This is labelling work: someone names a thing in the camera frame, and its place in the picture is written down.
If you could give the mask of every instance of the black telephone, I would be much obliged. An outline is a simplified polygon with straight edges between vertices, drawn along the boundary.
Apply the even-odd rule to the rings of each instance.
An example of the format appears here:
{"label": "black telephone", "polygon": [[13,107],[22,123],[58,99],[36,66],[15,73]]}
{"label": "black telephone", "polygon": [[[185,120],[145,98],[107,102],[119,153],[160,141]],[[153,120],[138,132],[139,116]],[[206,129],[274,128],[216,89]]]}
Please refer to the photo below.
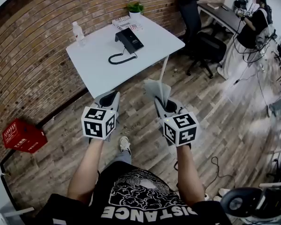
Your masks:
{"label": "black telephone", "polygon": [[[121,32],[116,33],[115,41],[116,42],[121,41],[124,44],[125,49],[127,49],[127,51],[130,54],[136,52],[137,50],[139,50],[140,48],[142,48],[144,46],[141,43],[141,41],[137,38],[137,36],[131,31],[130,28],[126,28],[126,29],[122,30]],[[130,57],[130,58],[120,61],[120,62],[111,61],[112,58],[117,57],[117,56],[122,56],[123,54],[124,54],[124,52],[112,55],[109,57],[108,61],[111,64],[121,64],[121,63],[124,63],[124,62],[137,58],[137,55],[135,54],[135,56]]]}

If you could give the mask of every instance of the plastic bottle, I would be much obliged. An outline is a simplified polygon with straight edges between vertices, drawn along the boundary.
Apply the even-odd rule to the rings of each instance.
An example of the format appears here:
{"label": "plastic bottle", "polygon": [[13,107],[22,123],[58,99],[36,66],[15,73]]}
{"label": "plastic bottle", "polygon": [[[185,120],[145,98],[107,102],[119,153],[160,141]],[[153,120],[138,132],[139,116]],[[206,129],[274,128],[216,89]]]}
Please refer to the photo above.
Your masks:
{"label": "plastic bottle", "polygon": [[73,33],[76,38],[76,41],[78,42],[79,46],[84,46],[85,39],[81,26],[79,26],[77,22],[73,22],[72,24],[73,24]]}

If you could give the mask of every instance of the white cube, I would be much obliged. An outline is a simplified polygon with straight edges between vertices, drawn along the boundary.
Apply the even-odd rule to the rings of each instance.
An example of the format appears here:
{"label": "white cube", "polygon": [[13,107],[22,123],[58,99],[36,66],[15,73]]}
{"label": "white cube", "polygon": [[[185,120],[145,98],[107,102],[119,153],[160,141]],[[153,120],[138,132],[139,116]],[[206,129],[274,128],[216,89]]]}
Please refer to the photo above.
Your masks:
{"label": "white cube", "polygon": [[194,141],[198,120],[193,112],[163,119],[163,135],[177,147]]}
{"label": "white cube", "polygon": [[81,117],[83,135],[106,139],[116,127],[116,113],[103,108],[85,107]]}

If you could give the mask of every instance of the sleeve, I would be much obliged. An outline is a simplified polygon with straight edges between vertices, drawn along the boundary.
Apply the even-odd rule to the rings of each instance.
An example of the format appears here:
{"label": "sleeve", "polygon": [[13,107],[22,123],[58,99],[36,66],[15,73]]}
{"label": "sleeve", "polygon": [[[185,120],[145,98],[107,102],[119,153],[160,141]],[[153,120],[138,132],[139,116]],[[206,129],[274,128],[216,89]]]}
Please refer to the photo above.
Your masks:
{"label": "sleeve", "polygon": [[207,224],[231,225],[229,218],[219,202],[197,202],[192,206],[192,210],[206,219]]}
{"label": "sleeve", "polygon": [[88,207],[80,201],[52,194],[35,217],[34,224],[83,224]]}
{"label": "sleeve", "polygon": [[253,23],[254,27],[256,28],[256,34],[262,32],[262,30],[266,27],[266,18],[262,11],[257,10],[253,16],[250,18],[250,21]]}

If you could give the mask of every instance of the green plant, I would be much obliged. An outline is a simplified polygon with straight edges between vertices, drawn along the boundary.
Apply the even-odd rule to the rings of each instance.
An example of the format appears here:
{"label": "green plant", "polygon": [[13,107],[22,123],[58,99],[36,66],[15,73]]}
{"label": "green plant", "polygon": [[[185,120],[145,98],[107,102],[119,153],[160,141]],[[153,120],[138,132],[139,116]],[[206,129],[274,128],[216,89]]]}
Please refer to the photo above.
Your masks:
{"label": "green plant", "polygon": [[131,13],[139,13],[144,11],[144,6],[140,5],[139,2],[136,2],[134,4],[128,4],[127,5],[128,11]]}

